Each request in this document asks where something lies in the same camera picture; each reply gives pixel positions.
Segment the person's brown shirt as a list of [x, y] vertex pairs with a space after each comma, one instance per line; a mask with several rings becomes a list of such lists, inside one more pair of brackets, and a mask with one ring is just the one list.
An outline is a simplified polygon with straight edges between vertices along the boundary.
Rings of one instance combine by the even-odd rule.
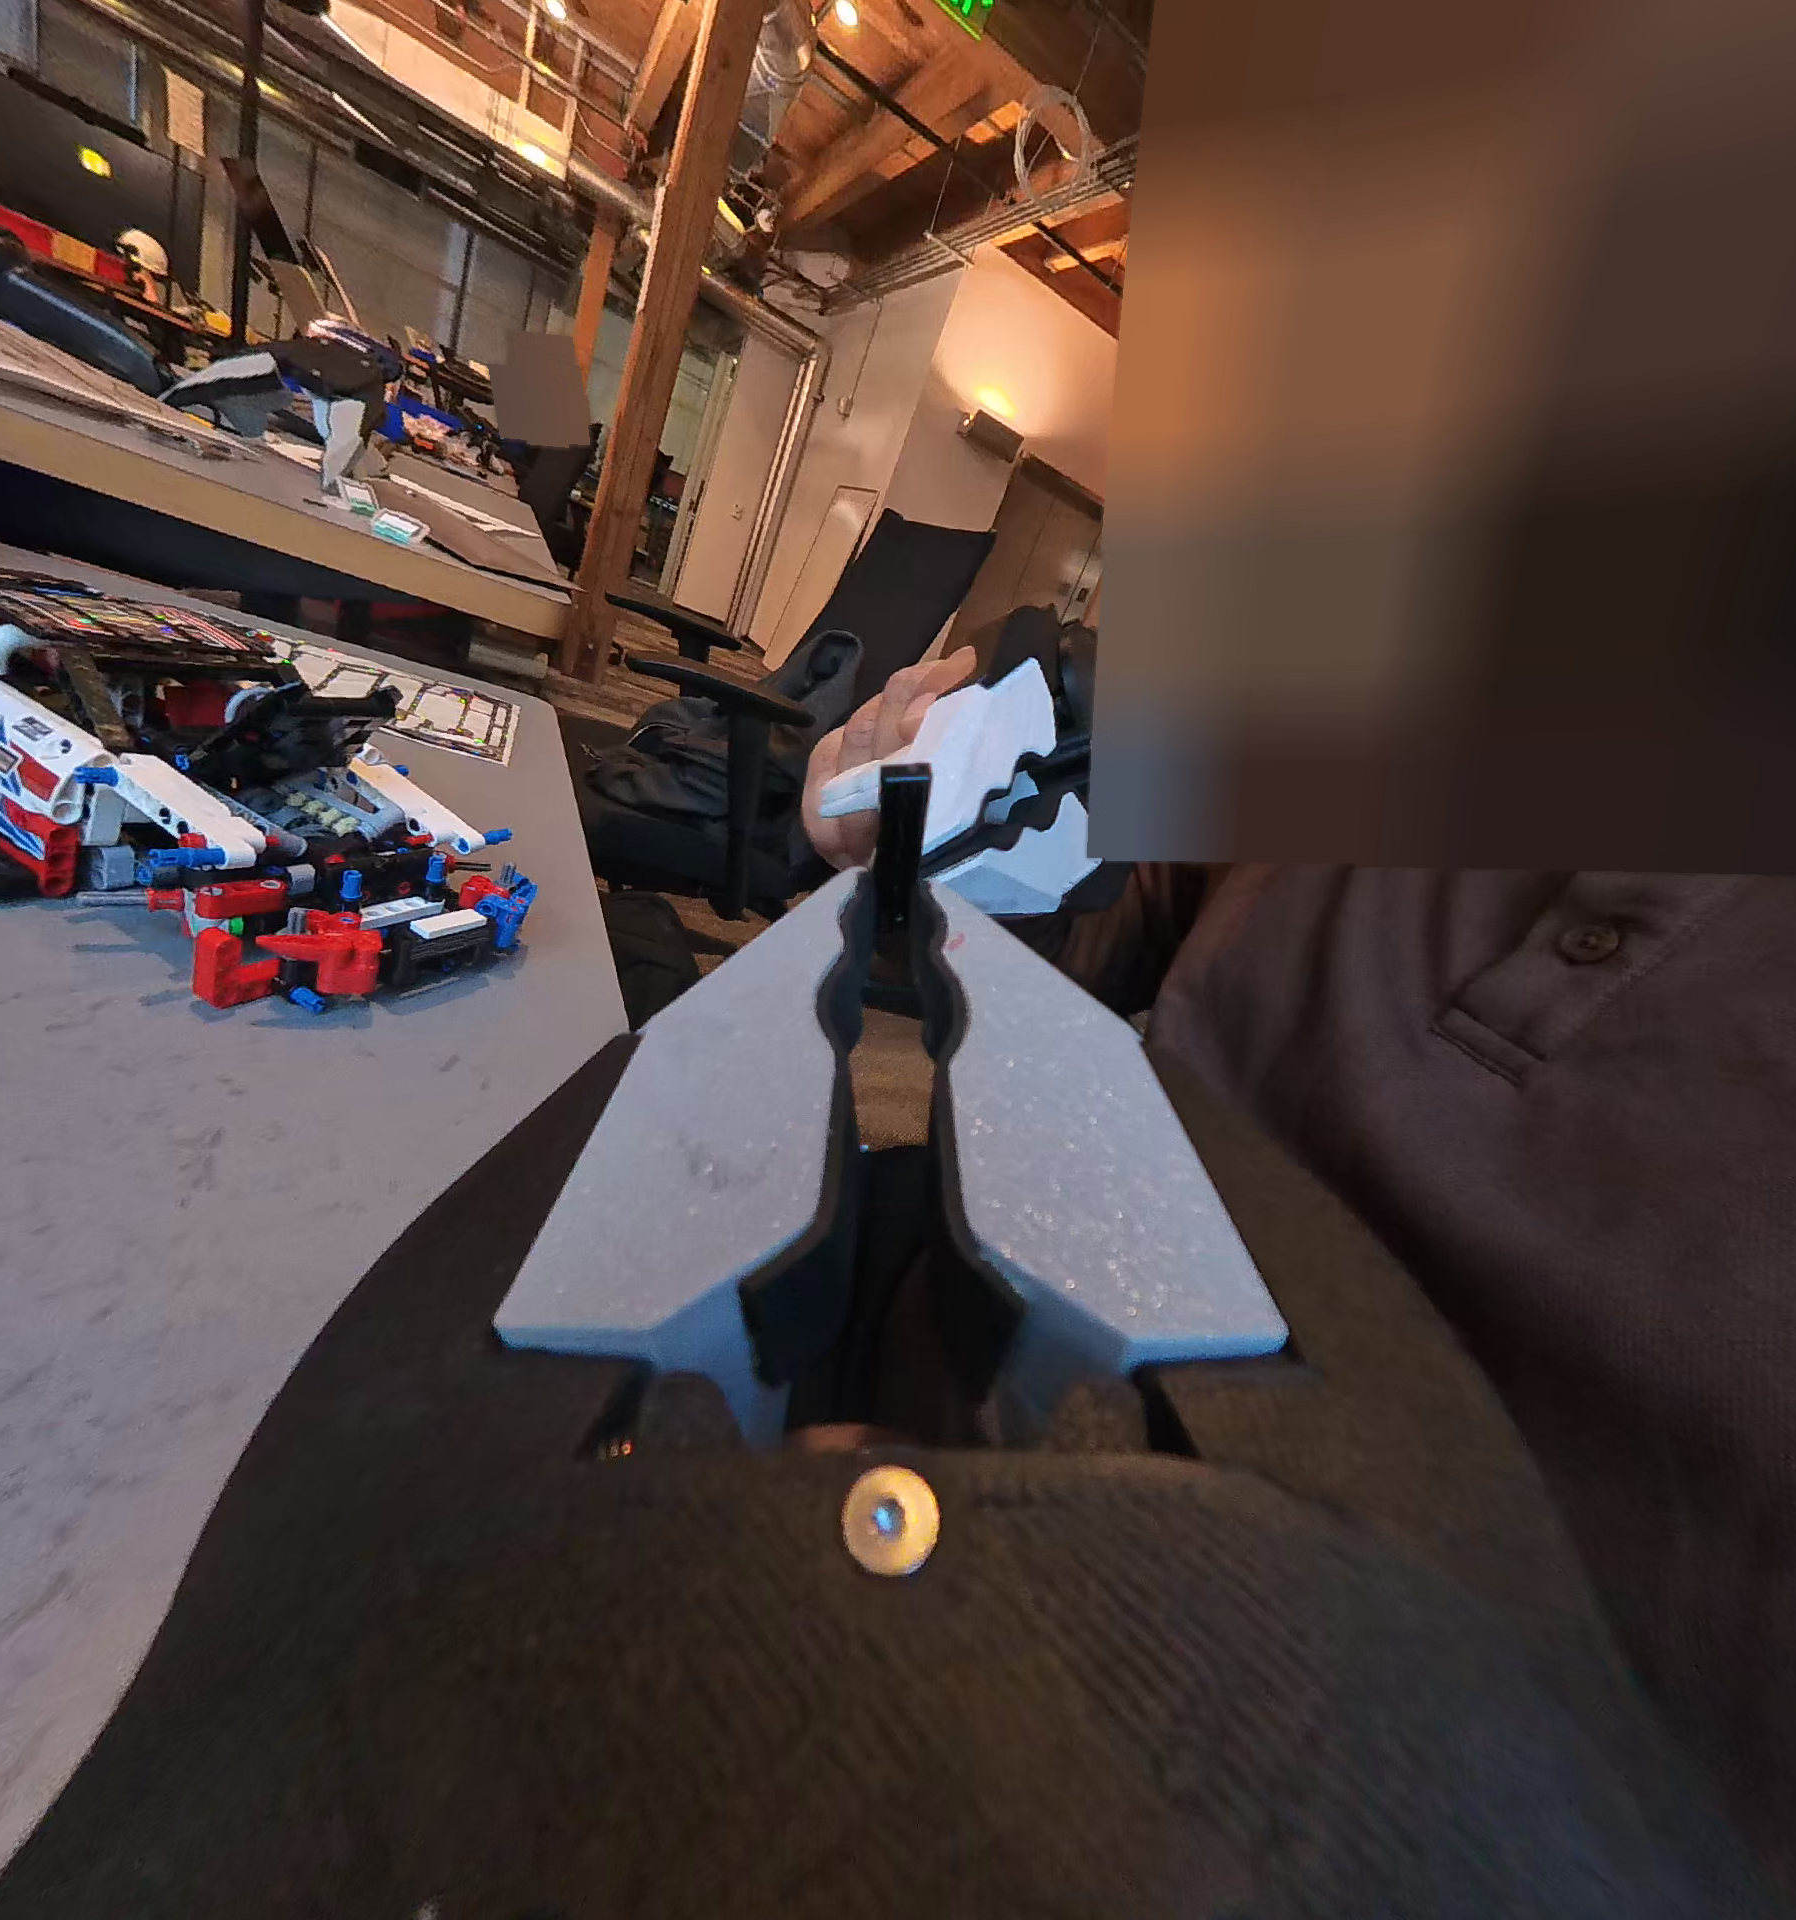
[[1152, 1031], [1462, 1332], [1796, 1898], [1796, 877], [1142, 882]]

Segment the white black device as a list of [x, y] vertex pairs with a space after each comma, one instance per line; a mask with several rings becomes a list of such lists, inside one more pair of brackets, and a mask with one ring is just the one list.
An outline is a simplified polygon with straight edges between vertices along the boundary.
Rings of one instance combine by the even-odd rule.
[[172, 382], [159, 400], [249, 439], [292, 400], [305, 400], [319, 439], [319, 488], [333, 497], [356, 479], [404, 367], [388, 339], [319, 317], [285, 339], [219, 355]]

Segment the red white toy car model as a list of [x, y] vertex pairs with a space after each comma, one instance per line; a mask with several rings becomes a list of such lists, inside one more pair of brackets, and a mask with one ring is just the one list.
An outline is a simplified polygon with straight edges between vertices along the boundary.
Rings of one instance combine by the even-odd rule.
[[316, 695], [268, 636], [0, 568], [0, 901], [176, 915], [215, 1010], [319, 1013], [517, 955], [540, 887], [495, 862], [509, 830], [381, 752], [388, 692]]

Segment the wooden work table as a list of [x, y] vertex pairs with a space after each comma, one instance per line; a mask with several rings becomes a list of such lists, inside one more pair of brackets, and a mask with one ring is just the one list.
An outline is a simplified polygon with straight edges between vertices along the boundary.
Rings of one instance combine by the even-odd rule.
[[167, 587], [431, 605], [558, 641], [571, 599], [535, 533], [369, 481], [367, 512], [316, 464], [139, 395], [0, 320], [0, 541]]

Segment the black monitor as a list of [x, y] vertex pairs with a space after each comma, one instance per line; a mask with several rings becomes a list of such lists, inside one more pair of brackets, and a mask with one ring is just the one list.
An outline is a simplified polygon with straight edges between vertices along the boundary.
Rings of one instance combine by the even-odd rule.
[[202, 179], [2, 69], [0, 204], [94, 248], [138, 230], [172, 274], [197, 276]]

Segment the wooden support post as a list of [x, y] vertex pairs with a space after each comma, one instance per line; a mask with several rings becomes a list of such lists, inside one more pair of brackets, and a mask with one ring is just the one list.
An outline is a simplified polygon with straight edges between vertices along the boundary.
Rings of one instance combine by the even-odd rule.
[[603, 438], [599, 483], [574, 575], [574, 607], [560, 646], [565, 676], [598, 682], [608, 660], [615, 625], [608, 594], [620, 591], [629, 574], [764, 12], [761, 1], [713, 1], [700, 12], [615, 415]]

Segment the black printed tile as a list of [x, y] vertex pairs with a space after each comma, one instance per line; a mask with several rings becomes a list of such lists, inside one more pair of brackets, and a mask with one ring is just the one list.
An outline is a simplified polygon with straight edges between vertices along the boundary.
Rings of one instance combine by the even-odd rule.
[[934, 772], [926, 761], [880, 769], [878, 835], [870, 862], [876, 942], [866, 999], [901, 1010], [914, 994], [911, 920], [929, 816]]

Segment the black office chair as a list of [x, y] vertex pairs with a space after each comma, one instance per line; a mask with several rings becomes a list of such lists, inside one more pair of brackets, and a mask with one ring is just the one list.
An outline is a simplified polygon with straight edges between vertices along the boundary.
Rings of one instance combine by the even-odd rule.
[[[740, 646], [737, 637], [715, 622], [669, 602], [629, 591], [610, 594], [614, 607], [654, 620], [675, 644], [673, 657], [635, 651], [624, 655], [627, 672], [677, 689], [675, 697], [645, 707], [627, 740], [645, 713], [661, 704], [693, 695], [719, 699], [728, 692], [772, 695], [807, 707], [816, 720], [813, 742], [822, 740], [878, 694], [892, 674], [921, 662], [975, 583], [993, 541], [990, 532], [939, 527], [886, 509], [843, 568], [806, 636], [777, 667], [756, 682], [741, 682], [708, 666], [709, 649], [731, 651]], [[599, 747], [587, 766], [608, 749], [611, 745]], [[791, 897], [813, 889], [831, 873], [806, 838], [799, 801], [797, 826], [809, 852], [809, 883]]]

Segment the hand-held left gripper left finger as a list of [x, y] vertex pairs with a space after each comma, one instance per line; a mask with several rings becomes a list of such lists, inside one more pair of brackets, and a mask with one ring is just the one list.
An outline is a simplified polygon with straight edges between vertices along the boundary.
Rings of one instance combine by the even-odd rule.
[[878, 927], [871, 875], [833, 875], [645, 1021], [494, 1313], [508, 1347], [711, 1379], [779, 1442], [845, 1317]]

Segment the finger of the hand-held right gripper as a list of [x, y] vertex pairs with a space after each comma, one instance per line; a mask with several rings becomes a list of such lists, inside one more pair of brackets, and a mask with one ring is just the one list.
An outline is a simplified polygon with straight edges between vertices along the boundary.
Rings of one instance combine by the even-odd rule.
[[928, 856], [928, 877], [993, 920], [1020, 920], [1060, 909], [1097, 865], [1078, 787], [1014, 779], [967, 834]]
[[829, 779], [819, 811], [827, 818], [878, 811], [882, 769], [923, 761], [931, 786], [918, 873], [928, 877], [929, 856], [975, 828], [983, 804], [1014, 779], [1032, 779], [1046, 794], [1075, 787], [1084, 799], [1089, 735], [1057, 733], [1055, 718], [1040, 663], [1024, 660], [998, 683], [969, 683], [936, 699], [907, 747]]

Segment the person's right hand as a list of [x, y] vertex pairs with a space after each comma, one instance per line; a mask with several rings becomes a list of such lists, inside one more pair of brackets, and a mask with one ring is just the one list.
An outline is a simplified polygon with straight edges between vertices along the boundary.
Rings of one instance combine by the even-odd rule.
[[827, 781], [868, 761], [897, 756], [926, 721], [929, 707], [965, 683], [977, 667], [972, 646], [936, 660], [911, 662], [892, 674], [836, 729], [813, 744], [799, 799], [799, 823], [816, 857], [831, 869], [863, 865], [876, 856], [880, 823], [874, 811], [829, 818], [822, 811]]

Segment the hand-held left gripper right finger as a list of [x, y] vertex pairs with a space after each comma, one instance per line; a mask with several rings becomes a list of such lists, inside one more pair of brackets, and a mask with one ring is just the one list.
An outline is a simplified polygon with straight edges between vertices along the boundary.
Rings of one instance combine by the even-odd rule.
[[1000, 1418], [1036, 1432], [1082, 1384], [1283, 1353], [1137, 1031], [941, 883], [918, 889], [914, 979], [944, 1225]]

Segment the black backpack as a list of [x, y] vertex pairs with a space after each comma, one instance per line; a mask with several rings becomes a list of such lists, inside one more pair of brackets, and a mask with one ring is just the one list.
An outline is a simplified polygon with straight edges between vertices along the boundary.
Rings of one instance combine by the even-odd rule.
[[614, 887], [783, 912], [809, 886], [797, 804], [816, 715], [758, 692], [661, 701], [578, 779], [590, 864]]

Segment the printed sticker sheet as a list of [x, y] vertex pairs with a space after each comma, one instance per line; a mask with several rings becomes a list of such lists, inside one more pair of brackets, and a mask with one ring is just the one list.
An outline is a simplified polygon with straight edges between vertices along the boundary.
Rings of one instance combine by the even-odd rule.
[[509, 763], [519, 707], [500, 694], [441, 677], [415, 663], [377, 663], [316, 639], [265, 636], [273, 660], [285, 662], [312, 695], [369, 701], [390, 694], [383, 732], [489, 763]]

